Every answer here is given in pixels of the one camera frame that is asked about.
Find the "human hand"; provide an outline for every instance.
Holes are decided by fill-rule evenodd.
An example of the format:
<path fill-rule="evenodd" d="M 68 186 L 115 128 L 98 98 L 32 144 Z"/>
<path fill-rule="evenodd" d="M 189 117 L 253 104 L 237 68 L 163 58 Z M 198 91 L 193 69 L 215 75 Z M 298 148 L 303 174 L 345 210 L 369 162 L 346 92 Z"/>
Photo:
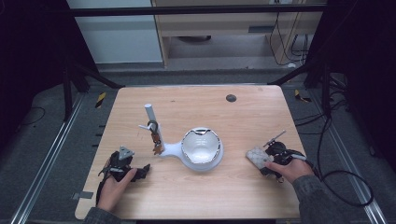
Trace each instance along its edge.
<path fill-rule="evenodd" d="M 291 160 L 291 162 L 287 165 L 279 165 L 271 161 L 266 161 L 264 166 L 272 171 L 280 173 L 291 184 L 300 176 L 314 175 L 311 166 L 309 166 L 305 161 L 298 159 Z"/>
<path fill-rule="evenodd" d="M 103 185 L 100 199 L 96 206 L 107 212 L 111 212 L 120 200 L 128 184 L 134 178 L 136 171 L 136 168 L 131 169 L 120 182 L 117 182 L 113 176 L 110 176 Z"/>

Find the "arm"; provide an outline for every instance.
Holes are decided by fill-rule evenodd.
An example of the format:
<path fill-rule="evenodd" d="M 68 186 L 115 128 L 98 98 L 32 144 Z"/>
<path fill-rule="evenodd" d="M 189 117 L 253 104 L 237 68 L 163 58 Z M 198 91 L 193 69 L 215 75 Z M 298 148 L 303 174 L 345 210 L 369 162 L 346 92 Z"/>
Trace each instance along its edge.
<path fill-rule="evenodd" d="M 113 176 L 110 176 L 103 185 L 100 200 L 96 207 L 92 207 L 88 215 L 85 217 L 86 224 L 106 224 L 106 223 L 121 223 L 119 217 L 111 214 L 111 211 L 120 200 L 123 192 L 128 184 L 134 178 L 136 169 L 130 170 L 126 176 L 117 182 Z"/>
<path fill-rule="evenodd" d="M 266 162 L 265 167 L 282 174 L 293 185 L 302 223 L 349 223 L 307 163 L 294 159 L 285 166 Z"/>

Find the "wire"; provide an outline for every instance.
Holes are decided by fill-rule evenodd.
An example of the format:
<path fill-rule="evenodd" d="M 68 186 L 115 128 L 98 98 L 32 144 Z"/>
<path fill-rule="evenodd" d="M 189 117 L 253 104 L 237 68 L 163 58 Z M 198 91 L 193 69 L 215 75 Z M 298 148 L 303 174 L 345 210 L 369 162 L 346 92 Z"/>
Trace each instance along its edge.
<path fill-rule="evenodd" d="M 331 124 L 332 124 L 332 121 L 327 125 L 327 127 L 326 126 L 323 127 L 324 132 L 329 130 Z M 299 134 L 316 135 L 316 134 L 322 134 L 322 133 L 323 133 L 323 131 L 320 132 L 320 133 L 299 133 Z"/>
<path fill-rule="evenodd" d="M 326 126 L 329 123 L 329 121 L 331 121 L 332 118 L 327 118 L 325 121 L 325 125 L 323 126 L 322 132 L 320 134 L 320 138 L 319 138 L 319 142 L 318 142 L 318 153 L 317 153 L 317 171 L 316 173 L 318 174 L 318 178 L 321 182 L 323 182 L 326 187 L 329 189 L 329 191 L 331 193 L 333 193 L 337 198 L 339 198 L 341 201 L 343 201 L 344 203 L 347 203 L 349 205 L 355 206 L 355 207 L 363 207 L 366 206 L 368 204 L 370 204 L 373 200 L 374 200 L 374 192 L 373 189 L 371 188 L 371 186 L 367 183 L 367 181 L 365 181 L 361 176 L 356 175 L 352 172 L 346 171 L 346 170 L 334 170 L 334 171 L 330 171 L 329 173 L 327 173 L 326 175 L 324 175 L 321 171 L 321 166 L 320 166 L 320 149 L 321 149 L 321 144 L 323 141 L 323 136 L 324 133 L 326 132 Z M 329 185 L 329 183 L 327 183 L 325 180 L 327 177 L 331 176 L 331 175 L 335 175 L 335 174 L 347 174 L 347 175 L 353 175 L 355 177 L 357 177 L 362 183 L 364 183 L 367 188 L 370 190 L 370 199 L 366 202 L 366 203 L 353 203 L 351 201 L 348 201 L 347 199 L 345 199 L 344 197 L 342 197 L 341 195 L 339 195 L 338 193 L 335 192 L 334 189 L 332 189 Z"/>
<path fill-rule="evenodd" d="M 291 43 L 291 47 L 290 47 L 290 51 L 291 54 L 297 57 L 300 57 L 300 65 L 303 65 L 305 63 L 306 60 L 306 56 L 308 54 L 308 35 L 304 35 L 304 46 L 302 49 L 294 49 L 294 45 L 296 43 L 298 35 L 295 35 L 293 38 L 293 41 Z"/>
<path fill-rule="evenodd" d="M 287 65 L 289 63 L 298 62 L 299 60 L 293 60 L 293 59 L 289 58 L 289 56 L 288 56 L 288 54 L 286 52 L 285 44 L 283 43 L 283 39 L 282 39 L 282 36 L 280 34 L 279 22 L 278 21 L 279 21 L 279 12 L 276 13 L 276 20 L 275 20 L 275 24 L 274 24 L 274 29 L 273 29 L 272 33 L 270 34 L 270 49 L 271 49 L 271 51 L 272 51 L 272 53 L 273 53 L 273 55 L 275 57 L 275 52 L 274 52 L 274 49 L 272 48 L 272 36 L 273 36 L 274 30 L 277 28 L 277 32 L 279 34 L 280 43 L 282 44 L 283 53 L 285 54 L 286 58 L 288 58 L 289 62 L 288 63 L 279 63 L 277 61 L 276 57 L 275 57 L 275 62 L 276 62 L 277 65 Z"/>
<path fill-rule="evenodd" d="M 313 117 L 315 117 L 315 116 L 318 116 L 318 115 L 320 115 L 320 114 L 316 114 L 316 115 L 310 115 L 310 116 L 308 116 L 308 117 L 301 118 L 301 119 L 294 119 L 294 121 L 297 121 L 297 120 L 302 120 L 302 119 L 309 119 L 309 118 L 313 118 Z"/>
<path fill-rule="evenodd" d="M 347 105 L 347 100 L 340 100 L 338 103 L 336 103 L 335 105 L 332 105 L 332 110 L 337 110 L 338 108 L 340 108 L 340 106 L 342 105 Z"/>
<path fill-rule="evenodd" d="M 312 122 L 314 122 L 315 120 L 320 119 L 320 118 L 323 117 L 323 116 L 324 116 L 324 114 L 318 114 L 314 119 L 311 119 L 311 120 L 306 121 L 306 122 L 303 122 L 303 123 L 296 124 L 295 126 L 298 127 L 298 126 L 303 126 L 303 125 L 305 125 L 305 124 L 312 123 Z"/>
<path fill-rule="evenodd" d="M 333 95 L 335 95 L 335 94 L 337 94 L 337 93 L 340 93 L 340 94 L 343 94 L 343 95 L 345 95 L 345 91 L 334 91 L 334 92 L 332 92 L 331 94 L 330 94 L 330 97 L 332 97 Z"/>
<path fill-rule="evenodd" d="M 40 118 L 33 120 L 31 122 L 26 122 L 26 123 L 22 123 L 21 125 L 30 125 L 30 124 L 34 124 L 36 122 L 38 122 L 39 120 L 43 119 L 44 116 L 46 115 L 46 110 L 43 107 L 40 106 L 33 106 L 31 109 L 41 109 L 43 111 L 43 114 L 41 115 Z"/>

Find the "white ceramic bowl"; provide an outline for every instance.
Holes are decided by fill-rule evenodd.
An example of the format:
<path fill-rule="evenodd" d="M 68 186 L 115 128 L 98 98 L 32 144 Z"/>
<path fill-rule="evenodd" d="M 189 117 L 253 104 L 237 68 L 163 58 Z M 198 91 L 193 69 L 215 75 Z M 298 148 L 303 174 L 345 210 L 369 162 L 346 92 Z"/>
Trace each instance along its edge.
<path fill-rule="evenodd" d="M 212 162 L 220 152 L 221 142 L 218 136 L 207 128 L 194 128 L 184 135 L 181 150 L 194 164 Z"/>

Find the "sleeve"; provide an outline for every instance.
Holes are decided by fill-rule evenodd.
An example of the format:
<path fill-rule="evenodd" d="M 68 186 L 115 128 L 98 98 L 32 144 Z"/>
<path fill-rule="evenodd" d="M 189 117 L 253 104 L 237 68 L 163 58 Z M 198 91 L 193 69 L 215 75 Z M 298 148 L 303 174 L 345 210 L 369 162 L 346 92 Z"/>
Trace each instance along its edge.
<path fill-rule="evenodd" d="M 308 223 L 349 223 L 314 175 L 304 175 L 292 183 L 300 202 L 300 217 Z"/>
<path fill-rule="evenodd" d="M 88 215 L 84 218 L 83 223 L 84 224 L 106 224 L 106 223 L 119 224 L 121 223 L 121 219 L 105 210 L 102 210 L 97 207 L 92 207 L 88 212 Z"/>

